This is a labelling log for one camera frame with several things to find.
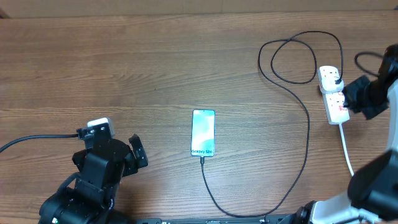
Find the Samsung Galaxy smartphone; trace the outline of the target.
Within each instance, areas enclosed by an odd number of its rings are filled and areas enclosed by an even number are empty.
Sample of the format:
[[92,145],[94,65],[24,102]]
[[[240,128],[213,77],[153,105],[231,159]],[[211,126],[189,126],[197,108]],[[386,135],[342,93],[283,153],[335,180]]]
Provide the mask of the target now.
[[213,157],[215,155],[215,111],[193,110],[191,156]]

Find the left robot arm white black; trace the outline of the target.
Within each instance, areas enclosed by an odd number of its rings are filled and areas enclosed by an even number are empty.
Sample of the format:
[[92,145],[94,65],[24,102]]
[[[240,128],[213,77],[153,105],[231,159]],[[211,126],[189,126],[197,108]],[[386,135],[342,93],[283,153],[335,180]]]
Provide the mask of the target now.
[[83,164],[68,177],[39,210],[39,223],[135,223],[114,209],[121,179],[148,166],[138,135],[129,144],[95,139],[91,149],[80,151]]

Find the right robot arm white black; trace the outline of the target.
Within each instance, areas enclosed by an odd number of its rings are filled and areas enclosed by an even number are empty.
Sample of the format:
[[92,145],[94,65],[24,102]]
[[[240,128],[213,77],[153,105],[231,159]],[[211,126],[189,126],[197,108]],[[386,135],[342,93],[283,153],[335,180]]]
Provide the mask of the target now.
[[373,119],[390,109],[386,151],[352,176],[347,191],[312,201],[281,223],[376,223],[397,219],[397,45],[380,56],[376,80],[363,75],[343,88],[343,106]]

